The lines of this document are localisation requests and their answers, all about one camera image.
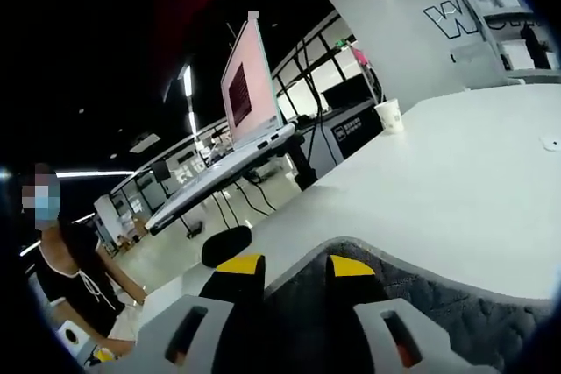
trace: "laptop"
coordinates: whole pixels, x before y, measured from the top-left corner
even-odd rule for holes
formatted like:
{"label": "laptop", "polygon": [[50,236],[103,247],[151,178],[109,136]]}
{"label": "laptop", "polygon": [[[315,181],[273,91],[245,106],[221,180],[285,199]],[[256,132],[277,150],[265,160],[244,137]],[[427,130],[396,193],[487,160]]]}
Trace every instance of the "laptop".
{"label": "laptop", "polygon": [[184,184],[146,224],[153,234],[201,202],[213,187],[295,133],[283,125],[257,19],[244,23],[221,80],[233,152]]}

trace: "paper cup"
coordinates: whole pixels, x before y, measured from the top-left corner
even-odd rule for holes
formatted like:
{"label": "paper cup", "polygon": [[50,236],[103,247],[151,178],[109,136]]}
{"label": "paper cup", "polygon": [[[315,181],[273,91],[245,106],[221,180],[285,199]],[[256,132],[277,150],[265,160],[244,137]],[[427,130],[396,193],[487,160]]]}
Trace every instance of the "paper cup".
{"label": "paper cup", "polygon": [[401,120],[400,104],[396,99],[385,101],[374,107],[384,130],[388,133],[399,133],[403,131],[403,121]]}

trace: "white table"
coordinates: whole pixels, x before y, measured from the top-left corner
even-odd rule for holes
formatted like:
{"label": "white table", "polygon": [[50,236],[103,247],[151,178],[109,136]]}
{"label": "white table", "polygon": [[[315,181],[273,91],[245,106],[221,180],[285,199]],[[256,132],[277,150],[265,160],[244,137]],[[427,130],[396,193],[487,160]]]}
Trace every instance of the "white table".
{"label": "white table", "polygon": [[[561,152],[546,151],[540,137],[561,137],[561,86],[432,98],[403,121],[405,132],[376,137],[254,228],[244,253],[266,256],[266,286],[322,243],[352,236],[453,281],[551,298]],[[143,322],[198,294],[211,273],[197,265],[150,294]]]}

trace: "hand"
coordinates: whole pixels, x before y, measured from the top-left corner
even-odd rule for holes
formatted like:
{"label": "hand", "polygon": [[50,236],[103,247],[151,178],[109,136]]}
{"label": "hand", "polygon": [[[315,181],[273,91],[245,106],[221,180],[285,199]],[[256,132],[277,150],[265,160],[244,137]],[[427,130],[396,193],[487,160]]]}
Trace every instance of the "hand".
{"label": "hand", "polygon": [[136,303],[140,306],[144,306],[144,301],[146,301],[146,297],[148,295],[144,292],[144,290],[140,290],[139,293],[135,293],[135,296],[132,297],[133,300],[136,301]]}
{"label": "hand", "polygon": [[134,342],[120,341],[118,339],[103,339],[100,345],[113,352],[115,356],[124,356],[134,348]]}

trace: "white drawstring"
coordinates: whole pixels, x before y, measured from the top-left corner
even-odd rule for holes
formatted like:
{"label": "white drawstring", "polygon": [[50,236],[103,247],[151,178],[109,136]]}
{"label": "white drawstring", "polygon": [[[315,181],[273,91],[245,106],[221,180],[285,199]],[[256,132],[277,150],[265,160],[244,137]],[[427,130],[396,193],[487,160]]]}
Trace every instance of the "white drawstring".
{"label": "white drawstring", "polygon": [[92,278],[88,276],[87,273],[84,273],[82,271],[78,271],[78,273],[80,274],[80,278],[82,278],[82,281],[86,286],[86,289],[88,290],[89,293],[91,293],[94,297],[96,297],[97,302],[99,302],[98,295],[101,295],[103,299],[107,302],[107,304],[109,304],[109,306],[115,310],[113,305],[109,302],[109,300],[107,300],[107,297],[103,295],[101,289],[99,289],[99,286],[97,286],[96,282],[94,282]]}

